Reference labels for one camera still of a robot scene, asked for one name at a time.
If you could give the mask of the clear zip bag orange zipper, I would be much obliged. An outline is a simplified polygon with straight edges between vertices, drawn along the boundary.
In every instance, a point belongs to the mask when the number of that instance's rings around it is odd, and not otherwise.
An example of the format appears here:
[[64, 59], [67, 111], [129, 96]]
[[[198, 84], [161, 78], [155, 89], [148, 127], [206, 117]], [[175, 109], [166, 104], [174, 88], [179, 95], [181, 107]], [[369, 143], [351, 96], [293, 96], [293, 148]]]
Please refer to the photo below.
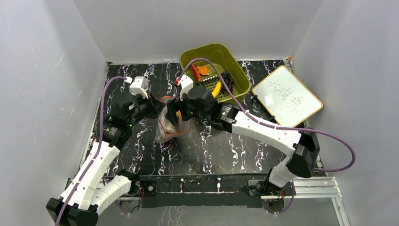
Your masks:
[[178, 112], [176, 114], [178, 118], [178, 125], [174, 126], [172, 122], [166, 118], [167, 113], [168, 110], [165, 106], [162, 108], [157, 117], [158, 127], [156, 131], [155, 141], [158, 144], [163, 144], [174, 139], [175, 137], [183, 136], [192, 125], [192, 119], [190, 119], [189, 121], [183, 121], [180, 112]]

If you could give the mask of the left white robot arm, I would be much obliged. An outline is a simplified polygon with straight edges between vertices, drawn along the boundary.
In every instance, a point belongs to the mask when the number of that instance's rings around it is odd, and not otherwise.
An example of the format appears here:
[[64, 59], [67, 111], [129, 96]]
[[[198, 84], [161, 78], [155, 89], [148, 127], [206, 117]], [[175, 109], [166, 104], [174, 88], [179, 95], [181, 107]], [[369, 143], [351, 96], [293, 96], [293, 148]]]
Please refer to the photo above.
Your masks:
[[157, 183], [142, 180], [123, 169], [111, 179], [104, 177], [111, 162], [130, 139], [133, 126], [143, 119], [156, 119], [166, 100], [152, 94], [127, 94], [116, 103], [107, 119], [101, 119], [99, 140], [81, 169], [59, 198], [51, 198], [46, 208], [57, 226], [95, 226], [99, 216], [124, 196], [154, 197]]

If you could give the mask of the grey toy fish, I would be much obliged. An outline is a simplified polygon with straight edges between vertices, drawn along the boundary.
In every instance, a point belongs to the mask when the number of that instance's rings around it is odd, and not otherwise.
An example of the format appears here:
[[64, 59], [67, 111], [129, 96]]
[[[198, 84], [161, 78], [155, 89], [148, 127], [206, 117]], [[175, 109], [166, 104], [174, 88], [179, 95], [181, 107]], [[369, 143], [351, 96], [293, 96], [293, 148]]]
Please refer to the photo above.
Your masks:
[[170, 123], [165, 123], [164, 129], [165, 129], [165, 133], [177, 133], [178, 132], [178, 128]]

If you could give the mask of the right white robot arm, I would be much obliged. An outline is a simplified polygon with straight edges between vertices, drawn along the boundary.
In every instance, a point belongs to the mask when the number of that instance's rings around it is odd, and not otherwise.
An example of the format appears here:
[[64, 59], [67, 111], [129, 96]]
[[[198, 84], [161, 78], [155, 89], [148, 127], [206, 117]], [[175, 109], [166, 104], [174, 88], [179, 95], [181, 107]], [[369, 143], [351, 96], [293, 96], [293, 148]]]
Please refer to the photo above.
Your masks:
[[279, 130], [276, 124], [243, 112], [237, 105], [217, 102], [211, 92], [202, 86], [168, 100], [166, 108], [166, 118], [173, 125], [179, 120], [201, 118], [217, 130], [251, 137], [286, 155], [268, 172], [264, 182], [247, 184], [251, 196], [277, 195], [294, 178], [310, 178], [313, 175], [320, 150], [314, 132], [305, 128]]

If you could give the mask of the orange toy fruit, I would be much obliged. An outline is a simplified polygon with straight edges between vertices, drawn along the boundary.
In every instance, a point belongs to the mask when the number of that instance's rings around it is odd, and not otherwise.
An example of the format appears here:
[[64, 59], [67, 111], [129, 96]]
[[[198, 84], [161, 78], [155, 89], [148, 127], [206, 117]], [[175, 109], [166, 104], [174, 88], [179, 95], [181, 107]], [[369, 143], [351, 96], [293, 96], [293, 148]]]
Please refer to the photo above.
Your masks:
[[182, 117], [181, 117], [181, 112], [180, 112], [180, 111], [176, 112], [176, 117], [177, 117], [178, 123], [180, 123], [180, 121], [181, 121], [181, 119], [182, 119]]

